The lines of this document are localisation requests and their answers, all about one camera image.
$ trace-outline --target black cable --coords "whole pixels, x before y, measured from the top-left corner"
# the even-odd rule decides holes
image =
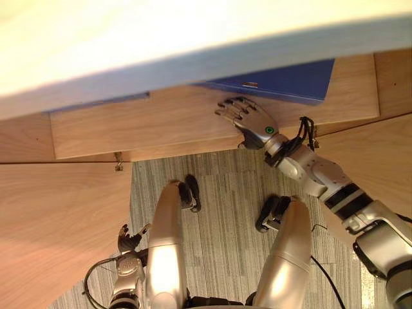
[[[328,229],[327,227],[324,227],[323,225],[316,223],[316,224],[313,225],[311,232],[313,232],[316,227],[321,227],[321,228],[323,228],[323,229],[325,229],[325,230]]]
[[[323,274],[326,276],[326,278],[329,280],[329,283],[331,285],[331,287],[333,288],[333,291],[335,292],[336,298],[341,306],[342,309],[345,309],[345,305],[342,301],[341,295],[339,295],[339,292],[336,289],[335,284],[333,283],[331,277],[329,276],[329,274],[327,273],[327,271],[325,271],[325,269],[322,267],[322,265],[314,258],[314,256],[310,256],[310,258],[316,263],[316,265],[322,270]]]
[[[147,265],[148,253],[149,253],[148,249],[143,249],[143,250],[140,250],[138,252],[134,252],[133,255],[136,256],[136,258],[138,258],[142,262],[142,266],[145,267]],[[124,255],[111,257],[109,259],[103,259],[102,261],[99,261],[99,262],[95,263],[92,267],[90,267],[90,269],[88,270],[86,276],[84,277],[84,281],[83,281],[84,291],[83,291],[83,294],[86,295],[86,297],[88,298],[88,301],[93,306],[93,308],[95,308],[95,309],[107,309],[105,306],[98,303],[98,301],[96,299],[94,299],[93,296],[91,296],[91,294],[90,294],[88,279],[89,279],[91,273],[94,271],[95,268],[99,267],[100,265],[107,264],[107,263],[110,263],[112,261],[116,261],[116,260],[118,260],[122,257],[124,257]]]
[[[404,220],[404,221],[406,221],[406,222],[412,223],[412,219],[409,218],[409,217],[407,217],[407,216],[403,216],[403,215],[401,215],[401,214],[397,214],[397,216],[398,216],[400,219],[402,219],[402,220]]]
[[[308,117],[301,117],[300,118],[301,125],[299,126],[299,131],[297,135],[282,144],[281,149],[273,156],[270,158],[267,158],[267,163],[270,166],[275,166],[277,167],[281,161],[287,157],[290,156],[292,153],[296,151],[296,149],[299,148],[300,145],[303,144],[303,141],[308,137],[308,147],[312,150],[315,151],[315,124],[314,121]]]
[[[95,263],[92,267],[90,267],[90,269],[88,270],[86,276],[84,277],[84,282],[83,282],[83,288],[84,288],[84,294],[86,295],[86,297],[88,298],[88,301],[90,302],[90,304],[95,308],[95,309],[107,309],[105,306],[103,306],[102,304],[100,304],[96,299],[93,298],[93,296],[91,296],[90,291],[89,291],[89,286],[88,286],[88,279],[91,275],[91,273],[94,271],[94,269],[102,264],[107,264],[110,263],[112,261],[116,261],[118,257],[111,257],[109,259],[103,259],[102,261],[99,261],[97,263]]]
[[[321,225],[321,224],[317,224],[317,223],[316,223],[316,224],[314,224],[313,227],[312,227],[312,232],[314,231],[314,229],[316,228],[316,226],[322,227],[322,228],[324,228],[325,230],[328,229],[327,227],[325,227],[325,226],[323,226],[323,225]],[[316,263],[316,265],[322,270],[323,274],[324,274],[324,275],[326,276],[326,278],[328,279],[329,284],[330,284],[330,286],[332,287],[332,290],[335,292],[336,298],[337,298],[337,300],[338,300],[341,308],[342,308],[342,309],[346,309],[346,307],[345,307],[345,305],[344,305],[344,303],[343,303],[343,300],[342,300],[342,298],[341,298],[341,295],[339,294],[339,292],[338,292],[335,284],[333,283],[333,281],[332,281],[331,277],[329,276],[329,274],[327,273],[327,271],[325,271],[325,269],[322,267],[322,265],[320,264],[320,262],[318,262],[318,261],[314,258],[314,256],[310,256],[310,258]]]

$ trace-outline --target gray carpet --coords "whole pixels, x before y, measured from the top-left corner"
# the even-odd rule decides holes
[[[183,236],[187,282],[191,295],[244,302],[256,290],[265,258],[276,236],[258,233],[254,221],[270,193],[300,196],[312,224],[324,224],[318,201],[263,161],[262,151],[223,151],[137,162],[133,167],[131,226],[136,232],[150,222],[162,187],[191,173],[198,179],[202,210],[184,211]],[[142,241],[141,247],[147,245]],[[384,282],[361,265],[350,248],[322,228],[313,233],[312,254],[328,271],[347,308],[388,308]],[[91,291],[107,305],[115,280],[99,268]],[[81,295],[82,285],[62,295],[49,308],[92,308]],[[340,308],[322,272],[312,265],[303,308]]]

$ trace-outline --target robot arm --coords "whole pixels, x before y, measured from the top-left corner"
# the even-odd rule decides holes
[[[387,280],[390,302],[412,300],[412,228],[383,203],[370,198],[334,162],[321,158],[298,140],[279,133],[276,121],[255,102],[230,98],[216,113],[245,136],[249,149],[264,148],[266,162],[298,181],[305,193],[319,198],[351,234],[353,249],[375,276]]]

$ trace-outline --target green light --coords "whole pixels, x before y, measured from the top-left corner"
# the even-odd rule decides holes
[[[266,127],[265,131],[266,131],[266,133],[268,133],[268,134],[272,134],[272,133],[275,132],[275,129],[274,129],[273,127]]]

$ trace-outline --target wood grain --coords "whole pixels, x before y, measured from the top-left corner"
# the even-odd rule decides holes
[[[5,0],[0,9],[0,119],[412,45],[410,0]]]
[[[322,136],[318,154],[337,162],[373,199],[412,217],[411,140],[409,114]],[[330,211],[326,218],[341,239],[352,239]]]
[[[222,148],[214,145],[211,151],[236,148],[239,133],[214,114],[217,102],[234,95],[181,86],[154,91],[150,98],[51,113],[56,158],[132,149],[145,151],[150,158],[147,154],[157,153],[159,148],[165,149],[162,156],[169,156],[168,147],[195,147],[188,145],[215,139],[227,144]],[[379,115],[372,55],[336,59],[328,94],[319,106],[251,98],[274,116],[280,128],[298,125],[303,115],[318,124]]]
[[[54,157],[54,145],[50,119],[47,113],[38,113],[0,121],[0,164],[51,163],[51,162],[116,162],[113,153],[81,156],[58,160]],[[128,153],[122,153],[123,161],[129,162]]]
[[[116,251],[131,164],[0,165],[1,308],[44,308]]]
[[[323,124],[317,126],[317,136],[412,113],[412,49],[386,51],[374,56],[380,116],[366,120]]]

